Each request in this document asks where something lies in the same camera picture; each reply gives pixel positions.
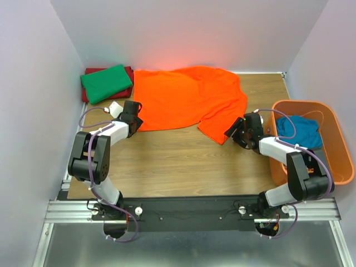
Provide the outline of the orange t shirt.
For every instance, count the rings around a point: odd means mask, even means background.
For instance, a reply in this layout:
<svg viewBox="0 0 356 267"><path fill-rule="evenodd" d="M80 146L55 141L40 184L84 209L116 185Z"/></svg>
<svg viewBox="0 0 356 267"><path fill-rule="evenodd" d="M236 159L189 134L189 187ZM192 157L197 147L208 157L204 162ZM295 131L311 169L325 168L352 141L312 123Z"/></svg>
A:
<svg viewBox="0 0 356 267"><path fill-rule="evenodd" d="M140 131L196 125L222 145L225 131L245 113L248 98L238 75L206 66L134 71L133 100L142 104Z"/></svg>

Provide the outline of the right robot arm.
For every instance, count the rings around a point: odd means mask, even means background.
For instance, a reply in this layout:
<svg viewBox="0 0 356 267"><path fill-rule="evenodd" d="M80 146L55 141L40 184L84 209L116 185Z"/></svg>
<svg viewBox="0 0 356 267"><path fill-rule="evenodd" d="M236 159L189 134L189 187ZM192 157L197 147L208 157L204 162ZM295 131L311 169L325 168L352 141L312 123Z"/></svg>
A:
<svg viewBox="0 0 356 267"><path fill-rule="evenodd" d="M334 190L334 180L324 152L288 141L296 135L290 116L278 113L291 125L289 136L268 134L263 128L260 109L233 120L224 135L240 147L280 162L286 168L286 183L257 196L254 209L263 218L270 217L282 206L307 200L321 200Z"/></svg>

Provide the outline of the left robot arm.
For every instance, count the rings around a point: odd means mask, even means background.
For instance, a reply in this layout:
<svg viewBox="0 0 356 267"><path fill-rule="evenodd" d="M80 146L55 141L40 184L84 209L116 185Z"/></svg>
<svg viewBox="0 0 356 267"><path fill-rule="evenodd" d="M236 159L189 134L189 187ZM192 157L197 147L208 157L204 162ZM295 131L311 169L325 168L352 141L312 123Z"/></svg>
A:
<svg viewBox="0 0 356 267"><path fill-rule="evenodd" d="M68 174L87 184L88 190L104 206L104 213L112 220L119 219L122 214L134 218L123 209L122 193L115 188L108 173L111 146L137 132L143 124L139 118L141 109L140 102L125 101L121 106L114 101L109 107L93 107L85 111L78 123L80 128L88 128L82 120L92 110L101 110L112 117L94 124L98 127L95 131L76 133L68 162Z"/></svg>

